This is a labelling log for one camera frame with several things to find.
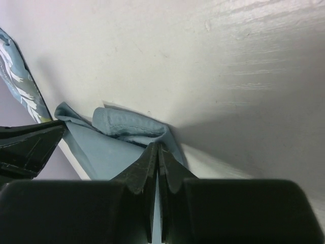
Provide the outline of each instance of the garment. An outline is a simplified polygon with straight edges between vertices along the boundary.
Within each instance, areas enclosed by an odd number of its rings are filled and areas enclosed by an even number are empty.
[[[13,97],[28,110],[36,122],[52,120],[18,48],[2,29],[0,29],[0,77]]]
[[[112,179],[136,161],[150,142],[156,141],[165,143],[183,164],[168,126],[151,118],[115,108],[97,108],[91,124],[66,103],[57,107],[55,117],[66,122],[69,131],[63,138],[90,179]],[[153,244],[161,243],[158,196],[157,188]]]

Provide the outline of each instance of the floral patterned cloth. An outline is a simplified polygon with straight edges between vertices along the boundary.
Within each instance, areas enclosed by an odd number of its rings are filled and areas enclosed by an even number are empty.
[[[2,29],[0,29],[0,77],[14,98],[28,110],[36,122],[52,120],[19,50]]]

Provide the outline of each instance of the table surface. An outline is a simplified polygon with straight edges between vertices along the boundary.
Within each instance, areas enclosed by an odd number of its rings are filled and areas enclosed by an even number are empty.
[[[0,0],[0,25],[52,114],[169,123],[199,177],[292,179],[325,225],[325,1]]]

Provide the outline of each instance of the blue cloth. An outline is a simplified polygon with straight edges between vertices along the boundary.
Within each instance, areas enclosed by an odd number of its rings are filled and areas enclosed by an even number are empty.
[[[38,122],[51,121],[51,116],[14,41],[0,29],[0,77],[13,97]]]
[[[163,142],[183,164],[181,152],[167,125],[115,108],[97,108],[92,124],[66,103],[55,117],[66,122],[64,135],[71,152],[90,179],[110,180],[136,161],[150,142]],[[158,188],[156,189],[153,244],[161,243]]]

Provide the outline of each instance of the black object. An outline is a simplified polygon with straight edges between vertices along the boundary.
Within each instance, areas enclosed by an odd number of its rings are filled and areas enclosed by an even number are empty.
[[[36,177],[66,131],[56,120],[38,125],[0,127],[0,183]]]
[[[166,243],[321,244],[303,191],[286,180],[198,179],[152,143],[110,181],[30,181],[0,192],[1,243],[151,242],[156,174]]]

